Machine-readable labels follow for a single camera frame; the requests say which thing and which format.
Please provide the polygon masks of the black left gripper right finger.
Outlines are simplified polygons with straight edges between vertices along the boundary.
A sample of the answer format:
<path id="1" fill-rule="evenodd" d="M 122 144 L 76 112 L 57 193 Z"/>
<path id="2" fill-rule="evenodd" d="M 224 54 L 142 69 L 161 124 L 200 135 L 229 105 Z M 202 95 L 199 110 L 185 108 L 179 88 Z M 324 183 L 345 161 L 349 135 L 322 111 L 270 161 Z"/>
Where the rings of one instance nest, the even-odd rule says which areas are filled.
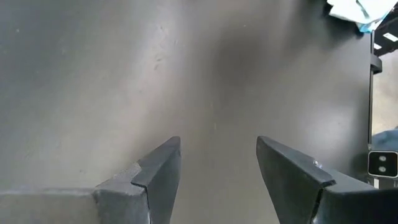
<path id="1" fill-rule="evenodd" d="M 256 155 L 280 223 L 397 223 L 397 189 L 376 189 L 265 136 Z"/>

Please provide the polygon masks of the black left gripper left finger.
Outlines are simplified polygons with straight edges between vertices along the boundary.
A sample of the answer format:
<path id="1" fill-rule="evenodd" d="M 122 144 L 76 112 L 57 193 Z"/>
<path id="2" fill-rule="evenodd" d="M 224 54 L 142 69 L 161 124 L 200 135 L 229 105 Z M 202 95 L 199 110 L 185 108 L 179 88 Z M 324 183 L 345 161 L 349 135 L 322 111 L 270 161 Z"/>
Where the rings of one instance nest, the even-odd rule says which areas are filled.
<path id="1" fill-rule="evenodd" d="M 180 181 L 181 139 L 173 136 L 93 193 L 100 223 L 170 223 Z"/>

